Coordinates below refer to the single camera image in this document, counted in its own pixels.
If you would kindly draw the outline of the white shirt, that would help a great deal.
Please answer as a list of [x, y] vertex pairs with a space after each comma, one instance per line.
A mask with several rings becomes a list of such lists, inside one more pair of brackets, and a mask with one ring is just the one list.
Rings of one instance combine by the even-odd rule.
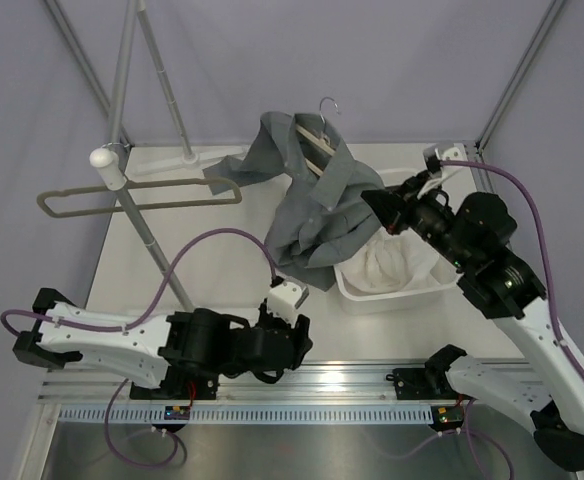
[[411, 231], [390, 236], [379, 230], [337, 270], [365, 294], [423, 290], [455, 278], [440, 255]]

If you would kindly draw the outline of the grey-green shirt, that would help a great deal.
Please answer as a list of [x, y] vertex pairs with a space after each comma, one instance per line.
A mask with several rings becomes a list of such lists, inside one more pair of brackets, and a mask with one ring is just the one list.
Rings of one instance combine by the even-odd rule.
[[380, 189], [383, 181], [354, 158], [328, 121], [335, 148], [331, 158], [296, 132], [296, 121], [311, 131], [321, 129], [318, 114], [266, 112], [244, 158], [227, 156], [203, 174], [227, 178], [240, 187], [288, 176], [291, 184], [264, 244], [282, 273], [327, 291], [336, 281], [334, 266], [350, 259], [380, 229], [361, 192]]

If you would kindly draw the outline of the beige clothes hanger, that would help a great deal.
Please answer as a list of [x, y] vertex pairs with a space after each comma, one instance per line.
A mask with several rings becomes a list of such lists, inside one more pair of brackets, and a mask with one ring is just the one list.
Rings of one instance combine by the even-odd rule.
[[321, 119], [321, 129], [318, 131], [311, 131], [304, 127], [299, 121], [296, 121], [295, 129], [315, 150], [325, 154], [331, 158], [335, 154], [335, 148], [332, 146], [330, 135], [328, 134], [328, 122], [323, 113], [323, 104], [328, 101], [334, 107], [337, 115], [341, 114], [336, 100], [331, 96], [324, 96], [319, 102], [318, 116]]

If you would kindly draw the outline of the white plastic basket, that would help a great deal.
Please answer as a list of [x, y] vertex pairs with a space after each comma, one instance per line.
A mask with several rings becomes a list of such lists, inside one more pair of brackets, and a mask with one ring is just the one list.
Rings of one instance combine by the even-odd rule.
[[407, 310], [426, 306], [438, 300], [443, 293], [456, 286], [458, 275], [454, 268], [442, 257], [446, 267], [455, 274], [455, 278], [443, 286], [414, 290], [408, 292], [393, 292], [385, 294], [365, 294], [351, 287], [334, 266], [339, 302], [342, 309], [351, 315], [380, 313], [392, 310]]

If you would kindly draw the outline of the grey clothes hanger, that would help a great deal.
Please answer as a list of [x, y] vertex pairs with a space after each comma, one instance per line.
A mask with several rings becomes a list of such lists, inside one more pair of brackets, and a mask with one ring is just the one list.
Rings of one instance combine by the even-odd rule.
[[[133, 207], [140, 212], [231, 206], [243, 201], [241, 188], [234, 181], [223, 177], [134, 181], [119, 168], [119, 156], [113, 147], [103, 146], [93, 150], [89, 155], [89, 162], [101, 177], [102, 183], [100, 185], [44, 191], [39, 193], [36, 198], [38, 208], [50, 218], [70, 219], [123, 213], [122, 194], [129, 194]], [[190, 195], [153, 202], [142, 202], [142, 197], [138, 195], [139, 192], [198, 187], [207, 187], [209, 190], [212, 190], [213, 187], [221, 187], [222, 192], [217, 195], [210, 193], [207, 197]], [[57, 200], [87, 197], [101, 193], [112, 193], [117, 198], [115, 204], [113, 206], [74, 209], [57, 209], [53, 205]]]

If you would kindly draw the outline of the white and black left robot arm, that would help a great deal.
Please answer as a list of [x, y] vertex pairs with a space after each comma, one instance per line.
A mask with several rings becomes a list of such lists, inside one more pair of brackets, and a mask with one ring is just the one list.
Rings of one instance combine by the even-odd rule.
[[130, 316], [80, 309], [43, 288], [32, 310], [35, 324], [17, 333], [13, 353], [48, 370], [74, 363], [120, 375], [142, 399], [202, 393], [221, 376], [244, 373], [273, 384], [297, 369], [313, 346], [310, 320], [299, 311], [308, 295], [306, 287], [277, 279], [254, 323], [207, 308], [136, 323]]

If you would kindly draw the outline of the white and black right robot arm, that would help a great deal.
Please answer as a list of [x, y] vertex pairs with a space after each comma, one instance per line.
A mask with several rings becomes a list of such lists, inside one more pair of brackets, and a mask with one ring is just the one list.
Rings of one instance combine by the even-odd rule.
[[387, 233], [414, 232], [456, 269], [463, 296], [513, 342], [542, 384], [526, 387], [447, 345], [424, 364], [426, 388], [488, 405], [528, 431], [555, 465], [584, 471], [584, 356], [551, 314], [549, 284], [508, 248], [516, 221], [491, 193], [474, 192], [452, 209], [441, 187], [426, 190], [428, 179], [423, 171], [361, 197]]

